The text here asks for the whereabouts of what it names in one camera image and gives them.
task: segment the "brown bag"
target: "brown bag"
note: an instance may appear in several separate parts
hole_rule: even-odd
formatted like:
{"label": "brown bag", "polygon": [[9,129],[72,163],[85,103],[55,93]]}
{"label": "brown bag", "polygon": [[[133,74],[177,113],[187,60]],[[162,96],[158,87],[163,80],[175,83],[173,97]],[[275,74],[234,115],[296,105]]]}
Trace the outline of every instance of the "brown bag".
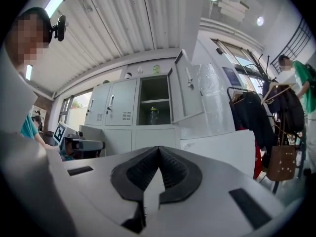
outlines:
{"label": "brown bag", "polygon": [[295,145],[283,145],[285,121],[283,123],[281,145],[272,147],[271,159],[267,172],[267,177],[271,181],[285,181],[294,178],[296,168],[296,149]]}

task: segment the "ventilation slot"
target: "ventilation slot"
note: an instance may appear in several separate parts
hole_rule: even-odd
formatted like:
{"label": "ventilation slot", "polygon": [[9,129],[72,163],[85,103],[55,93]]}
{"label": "ventilation slot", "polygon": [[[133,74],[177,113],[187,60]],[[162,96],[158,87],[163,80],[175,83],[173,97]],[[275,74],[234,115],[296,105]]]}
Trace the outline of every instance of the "ventilation slot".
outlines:
{"label": "ventilation slot", "polygon": [[103,118],[103,114],[102,113],[98,113],[97,114],[97,121],[102,121]]}
{"label": "ventilation slot", "polygon": [[123,120],[130,120],[131,112],[124,112],[123,113]]}

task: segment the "cabinet door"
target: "cabinet door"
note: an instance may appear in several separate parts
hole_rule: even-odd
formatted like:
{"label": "cabinet door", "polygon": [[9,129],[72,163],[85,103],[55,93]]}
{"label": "cabinet door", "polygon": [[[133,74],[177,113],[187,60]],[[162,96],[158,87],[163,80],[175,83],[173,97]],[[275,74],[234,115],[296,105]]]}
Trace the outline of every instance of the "cabinet door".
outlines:
{"label": "cabinet door", "polygon": [[136,149],[154,146],[175,148],[175,129],[136,130]]}
{"label": "cabinet door", "polygon": [[132,125],[136,81],[133,79],[113,84],[105,125]]}
{"label": "cabinet door", "polygon": [[106,156],[132,151],[132,130],[104,129]]}
{"label": "cabinet door", "polygon": [[182,49],[168,74],[171,99],[171,123],[203,113],[197,77],[191,76],[191,64]]}
{"label": "cabinet door", "polygon": [[111,84],[107,83],[93,89],[84,124],[102,125],[110,86]]}

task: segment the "railing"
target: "railing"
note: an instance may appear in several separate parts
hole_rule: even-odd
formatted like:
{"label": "railing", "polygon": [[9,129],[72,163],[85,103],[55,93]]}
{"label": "railing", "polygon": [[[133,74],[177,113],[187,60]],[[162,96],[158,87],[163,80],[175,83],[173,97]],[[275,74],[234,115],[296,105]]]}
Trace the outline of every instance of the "railing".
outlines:
{"label": "railing", "polygon": [[278,64],[278,57],[282,54],[288,56],[291,60],[294,60],[300,52],[304,49],[308,41],[312,37],[312,31],[308,27],[306,21],[302,18],[298,28],[293,34],[290,41],[287,43],[285,48],[276,56],[276,58],[270,63],[278,74],[281,73],[282,69]]}

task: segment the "plastic sheet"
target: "plastic sheet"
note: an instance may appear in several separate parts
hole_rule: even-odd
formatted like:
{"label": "plastic sheet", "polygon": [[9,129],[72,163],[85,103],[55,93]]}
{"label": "plastic sheet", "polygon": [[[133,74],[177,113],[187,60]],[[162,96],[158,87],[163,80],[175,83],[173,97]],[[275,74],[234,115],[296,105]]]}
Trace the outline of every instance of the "plastic sheet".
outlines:
{"label": "plastic sheet", "polygon": [[230,85],[224,72],[217,71],[211,64],[202,64],[192,66],[191,75],[198,78],[204,113],[179,122],[181,139],[202,138],[235,131],[226,93]]}

